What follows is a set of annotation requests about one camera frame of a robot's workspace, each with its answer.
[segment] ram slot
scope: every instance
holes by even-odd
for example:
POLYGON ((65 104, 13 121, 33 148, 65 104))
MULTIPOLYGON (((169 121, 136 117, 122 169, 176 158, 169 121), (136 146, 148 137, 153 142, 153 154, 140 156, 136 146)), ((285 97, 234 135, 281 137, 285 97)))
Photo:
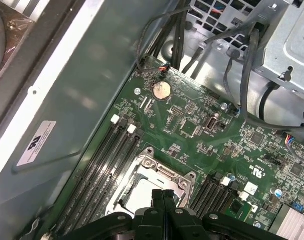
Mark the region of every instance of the ram slot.
POLYGON ((214 196, 212 199, 213 201, 211 202, 211 204, 208 206, 206 213, 209 212, 215 212, 215 209, 218 205, 220 205, 220 203, 223 201, 224 196, 225 196, 226 190, 223 188, 219 188, 218 193, 216 194, 216 196, 214 196))
POLYGON ((82 206, 84 198, 88 195, 88 191, 91 188, 92 182, 95 181, 95 174, 97 172, 101 172, 102 168, 105 166, 107 157, 110 156, 115 149, 119 138, 121 138, 124 135, 125 128, 122 126, 119 126, 117 128, 117 132, 115 135, 113 135, 112 139, 108 142, 108 144, 96 155, 95 157, 95 165, 92 167, 90 174, 91 177, 88 177, 88 181, 85 181, 81 188, 77 191, 77 197, 72 202, 71 210, 69 211, 70 215, 68 214, 67 219, 65 220, 65 223, 60 227, 58 231, 66 232, 68 231, 68 228, 72 225, 75 218, 79 215, 79 210, 82 206))
POLYGON ((113 143, 121 134, 121 131, 124 130, 122 127, 112 125, 109 127, 107 133, 104 136, 103 141, 100 143, 99 147, 96 149, 93 157, 90 159, 87 167, 85 168, 82 176, 79 178, 78 182, 76 183, 71 196, 69 197, 68 202, 65 205, 64 210, 61 212, 60 216, 58 217, 58 224, 56 226, 55 232, 57 233, 67 221, 69 214, 74 208, 75 203, 77 202, 77 198, 82 193, 84 188, 87 185, 87 181, 90 179, 92 174, 94 173, 93 167, 95 168, 98 164, 98 157, 104 151, 106 151, 110 144, 113 143))
POLYGON ((208 213, 208 209, 211 207, 213 201, 215 201, 215 197, 219 194, 219 188, 216 184, 213 184, 213 188, 209 192, 208 196, 201 209, 198 211, 198 217, 201 219, 205 214, 208 213))
POLYGON ((206 194, 204 195, 203 201, 200 204, 200 207, 198 207, 195 212, 196 215, 199 217, 200 214, 204 211, 204 208, 207 206, 208 201, 210 200, 210 197, 215 193, 217 189, 217 185, 215 183, 211 183, 208 191, 206 192, 206 194))
POLYGON ((114 159, 114 156, 118 154, 119 148, 126 142, 127 133, 124 132, 121 135, 121 138, 118 141, 115 141, 112 146, 108 149, 105 154, 102 155, 100 164, 98 168, 96 168, 95 174, 91 177, 89 184, 86 189, 83 191, 80 196, 80 200, 73 211, 68 224, 66 225, 66 229, 64 231, 64 235, 72 231, 78 222, 79 218, 82 217, 83 210, 90 202, 92 195, 95 193, 95 189, 100 188, 101 178, 104 179, 108 177, 111 169, 114 167, 111 160, 114 159))
POLYGON ((227 206, 230 206, 232 201, 236 198, 236 196, 233 194, 233 191, 228 190, 224 196, 224 199, 221 201, 220 206, 218 206, 216 212, 222 212, 224 211, 224 208, 227 206))
POLYGON ((140 138, 138 136, 134 137, 134 140, 130 143, 130 147, 129 147, 127 154, 125 155, 125 157, 120 159, 117 169, 115 170, 110 181, 107 183, 104 193, 99 194, 98 197, 95 199, 94 204, 93 204, 93 206, 94 206, 93 209, 90 210, 88 216, 86 217, 86 219, 84 219, 81 226, 91 223, 95 219, 97 211, 104 203, 107 195, 110 194, 112 188, 114 187, 114 185, 116 183, 117 178, 124 171, 125 166, 131 162, 131 159, 135 153, 135 149, 137 147, 137 143, 138 143, 139 139, 140 138))
POLYGON ((205 180, 205 183, 203 183, 201 189, 198 191, 195 199, 193 200, 190 209, 195 210, 196 208, 199 207, 200 202, 202 201, 202 197, 204 196, 205 192, 207 191, 208 187, 210 185, 210 181, 205 180))
POLYGON ((125 133, 124 136, 121 138, 121 140, 118 142, 118 145, 116 146, 116 149, 114 149, 114 152, 112 155, 109 156, 109 159, 107 160, 106 164, 106 170, 102 174, 101 172, 96 173, 96 181, 93 183, 93 185, 90 188, 90 191, 88 193, 88 198, 84 200, 83 207, 79 210, 80 215, 77 219, 73 222, 73 225, 70 227, 70 231, 73 231, 77 228, 78 223, 81 221, 81 219, 86 215, 88 212, 88 208, 93 202, 96 193, 100 192, 101 189, 104 188, 104 185, 109 181, 111 172, 113 168, 115 167, 116 163, 118 162, 118 159, 122 152, 124 151, 124 147, 126 146, 128 139, 130 135, 128 133, 125 133))

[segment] capacitor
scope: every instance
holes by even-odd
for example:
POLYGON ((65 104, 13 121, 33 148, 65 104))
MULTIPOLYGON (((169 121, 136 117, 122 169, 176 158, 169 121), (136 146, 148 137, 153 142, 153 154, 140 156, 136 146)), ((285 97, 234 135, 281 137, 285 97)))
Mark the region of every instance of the capacitor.
POLYGON ((276 187, 272 187, 270 189, 270 193, 273 194, 274 196, 276 196, 277 198, 280 198, 282 196, 282 190, 277 189, 276 187))
POLYGON ((233 174, 231 174, 231 173, 229 173, 227 175, 227 177, 231 180, 231 182, 234 182, 236 180, 236 177, 233 174))

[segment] integrated circuit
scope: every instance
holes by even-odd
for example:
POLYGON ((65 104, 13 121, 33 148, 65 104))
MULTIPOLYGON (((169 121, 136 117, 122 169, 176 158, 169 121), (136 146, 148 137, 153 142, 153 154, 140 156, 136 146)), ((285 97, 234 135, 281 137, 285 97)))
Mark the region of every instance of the integrated circuit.
POLYGON ((302 171, 303 171, 303 166, 298 163, 294 163, 291 169, 291 173, 293 173, 296 176, 300 176, 302 171))
POLYGON ((240 209, 242 208, 242 204, 239 203, 238 201, 234 201, 231 206, 230 206, 230 210, 235 213, 235 214, 238 214, 238 212, 240 211, 240 209))
POLYGON ((260 133, 255 132, 252 137, 251 137, 251 142, 254 143, 255 145, 260 145, 262 140, 264 139, 264 136, 260 133))

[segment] gray metal panel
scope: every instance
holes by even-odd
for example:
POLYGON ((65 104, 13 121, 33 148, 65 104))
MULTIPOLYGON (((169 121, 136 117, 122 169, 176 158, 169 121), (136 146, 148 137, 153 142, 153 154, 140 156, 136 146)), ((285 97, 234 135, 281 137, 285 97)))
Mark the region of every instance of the gray metal panel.
POLYGON ((304 2, 300 8, 288 5, 273 21, 253 67, 278 85, 304 93, 304 2), (292 69, 291 79, 279 79, 288 68, 292 69))
MULTIPOLYGON (((273 2, 270 0, 262 0, 248 16, 247 21, 251 22, 255 19, 264 19, 265 23, 271 23, 279 16, 282 16, 282 12, 286 10, 287 7, 288 1, 286 0, 274 0, 273 2)), ((202 46, 200 43, 213 36, 212 33, 203 29, 202 27, 206 22, 209 13, 202 13, 204 16, 201 24, 200 22, 197 22, 200 21, 200 19, 197 19, 195 16, 190 14, 187 16, 187 21, 193 24, 193 28, 190 31, 185 32, 185 55, 182 59, 181 70, 190 61, 191 56, 193 56, 197 48, 199 46, 202 46)), ((232 19, 231 16, 227 16, 227 18, 225 18, 225 15, 222 15, 218 22, 220 22, 221 19, 224 21, 228 19, 228 17, 230 17, 230 20, 232 19)), ((168 38, 167 43, 173 41, 173 36, 174 33, 172 32, 171 36, 168 38)), ((164 48, 166 49, 163 49, 162 52, 169 53, 172 45, 165 44, 164 48)), ((213 90, 215 93, 228 98, 223 86, 223 76, 229 60, 229 57, 226 55, 229 48, 235 49, 234 46, 231 46, 231 44, 224 40, 213 42, 210 52, 207 52, 208 54, 203 54, 198 59, 198 62, 193 65, 193 67, 187 72, 186 75, 191 76, 195 68, 200 68, 201 71, 196 78, 196 81, 199 84, 202 84, 205 87, 213 90)), ((159 56, 161 60, 168 60, 168 57, 169 56, 165 57, 161 54, 159 56)), ((234 62, 232 70, 228 75, 228 81, 236 102, 239 102, 241 73, 242 64, 234 62)), ((261 76, 259 72, 252 71, 249 85, 248 111, 255 116, 258 116, 259 103, 267 89, 266 85, 268 82, 269 80, 261 76)), ((269 96, 265 104, 264 115, 265 121, 267 123, 281 126, 300 126, 302 123, 304 123, 303 112, 304 94, 293 93, 292 91, 281 87, 279 90, 274 91, 269 96)), ((304 144, 304 131, 293 132, 292 135, 296 138, 297 141, 304 144)))
POLYGON ((134 66, 143 25, 175 0, 107 0, 0 173, 0 239, 53 204, 134 66), (16 167, 42 121, 57 121, 35 162, 16 167))

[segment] dimm slot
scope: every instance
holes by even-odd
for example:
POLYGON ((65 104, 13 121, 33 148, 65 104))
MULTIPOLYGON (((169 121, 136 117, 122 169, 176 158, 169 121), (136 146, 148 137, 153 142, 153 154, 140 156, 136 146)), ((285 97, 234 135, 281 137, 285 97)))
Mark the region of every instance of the dimm slot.
MULTIPOLYGON (((124 137, 124 132, 122 132, 121 134, 121 139, 124 137)), ((93 190, 92 186, 94 184, 96 184, 97 182, 97 178, 99 173, 102 172, 102 170, 104 169, 106 163, 108 162, 108 159, 111 155, 114 155, 114 150, 115 148, 118 146, 119 140, 116 140, 112 143, 112 145, 104 152, 104 154, 101 154, 99 156, 99 164, 95 169, 95 174, 92 175, 90 181, 88 182, 88 184, 86 185, 85 190, 82 192, 82 194, 79 197, 79 200, 77 201, 77 204, 75 206, 75 210, 72 212, 71 217, 69 218, 68 223, 66 224, 66 229, 64 231, 64 235, 69 233, 74 226, 74 222, 77 220, 77 218, 80 216, 82 209, 84 207, 84 203, 87 202, 87 199, 90 197, 91 195, 91 191, 93 190)))
POLYGON ((114 132, 115 129, 116 129, 115 125, 112 125, 112 126, 109 127, 109 129, 108 129, 108 131, 107 131, 107 133, 106 133, 106 135, 104 137, 104 140, 101 142, 101 144, 99 145, 99 147, 96 149, 96 151, 94 153, 94 156, 91 158, 89 164, 87 165, 87 167, 85 168, 84 172, 82 173, 82 176, 77 181, 77 183, 76 183, 76 185, 75 185, 75 187, 74 187, 74 189, 73 189, 73 191, 71 193, 71 196, 69 197, 69 200, 68 200, 68 202, 65 205, 64 210, 60 213, 60 215, 58 217, 58 223, 59 224, 56 227, 57 231, 64 224, 65 219, 67 218, 67 216, 68 216, 68 214, 69 214, 69 212, 71 210, 71 205, 75 201, 75 199, 77 198, 79 188, 83 184, 84 179, 89 174, 89 172, 90 172, 93 164, 95 164, 95 159, 96 159, 97 155, 106 147, 106 145, 108 144, 108 142, 110 142, 111 138, 116 134, 116 132, 114 132))
POLYGON ((105 190, 104 194, 100 196, 100 199, 97 201, 98 203, 96 204, 94 210, 92 211, 89 219, 86 221, 85 224, 87 224, 89 222, 92 222, 94 220, 97 210, 99 209, 103 200, 105 199, 106 193, 109 193, 112 190, 118 176, 124 170, 124 167, 126 166, 126 164, 129 163, 130 160, 132 159, 132 156, 133 156, 133 153, 135 152, 134 150, 136 148, 136 145, 137 145, 138 141, 139 141, 139 137, 135 137, 135 140, 133 141, 128 153, 125 155, 124 159, 121 160, 120 165, 116 169, 111 181, 109 182, 109 185, 106 187, 106 190, 105 190))
MULTIPOLYGON (((92 168, 89 170, 89 172, 96 172, 98 169, 100 169, 101 167, 104 166, 104 161, 102 161, 102 159, 104 159, 105 155, 108 154, 108 152, 110 151, 110 149, 114 149, 115 144, 117 143, 117 139, 120 137, 120 135, 122 134, 122 132, 125 130, 124 127, 122 126, 118 126, 116 129, 116 132, 108 139, 108 141, 106 142, 106 144, 104 144, 102 147, 99 147, 100 150, 97 152, 97 154, 94 156, 94 165, 92 165, 92 168)), ((74 209, 77 209, 79 203, 80 203, 80 199, 82 198, 82 196, 84 195, 84 193, 86 192, 86 190, 88 189, 88 187, 90 186, 90 183, 93 181, 93 173, 91 173, 91 177, 88 179, 88 177, 86 179, 88 179, 89 182, 85 181, 83 182, 83 184, 80 185, 80 188, 82 189, 81 191, 79 189, 76 189, 76 194, 75 197, 73 199, 71 199, 70 201, 70 206, 69 208, 69 213, 73 213, 76 215, 78 211, 74 211, 74 209)), ((63 224, 58 227, 56 229, 56 233, 58 233, 59 231, 64 231, 65 227, 68 226, 70 224, 70 221, 72 219, 72 216, 69 216, 69 214, 67 214, 65 217, 65 221, 63 222, 63 224)))
POLYGON ((213 201, 213 196, 217 195, 217 193, 218 193, 218 187, 216 184, 213 184, 211 187, 211 190, 209 191, 208 195, 206 196, 204 203, 202 204, 202 207, 200 208, 200 210, 197 213, 199 218, 202 218, 202 216, 204 216, 207 213, 208 207, 211 204, 211 202, 213 201))
POLYGON ((103 187, 103 185, 108 181, 108 177, 111 174, 111 171, 113 170, 113 168, 115 167, 115 164, 118 162, 118 159, 119 159, 122 151, 124 150, 124 146, 126 145, 128 138, 129 138, 128 133, 125 133, 122 136, 122 138, 120 139, 120 141, 118 142, 118 144, 116 146, 116 149, 114 149, 114 151, 113 151, 114 154, 109 156, 108 160, 106 161, 106 163, 108 163, 108 166, 107 166, 106 170, 104 171, 103 175, 99 177, 100 172, 96 173, 96 175, 95 175, 97 177, 96 181, 91 186, 90 191, 89 191, 89 197, 88 197, 88 199, 84 200, 83 203, 85 204, 85 206, 79 210, 81 212, 81 214, 78 217, 78 219, 76 219, 75 222, 73 223, 73 226, 71 227, 71 231, 77 227, 77 224, 81 220, 82 216, 84 215, 84 213, 87 212, 88 207, 90 206, 93 199, 95 198, 96 191, 100 190, 103 187))
POLYGON ((205 194, 207 188, 209 187, 210 182, 208 180, 205 181, 205 183, 203 183, 201 190, 197 193, 194 201, 192 202, 190 208, 192 210, 198 208, 198 205, 200 204, 201 198, 202 196, 205 194))
POLYGON ((216 185, 214 183, 211 183, 209 186, 209 189, 206 191, 205 195, 204 195, 204 199, 202 201, 202 203, 200 204, 200 207, 198 209, 196 209, 196 215, 199 217, 200 214, 203 212, 205 206, 207 205, 208 201, 209 201, 209 196, 211 196, 214 191, 216 190, 216 185))

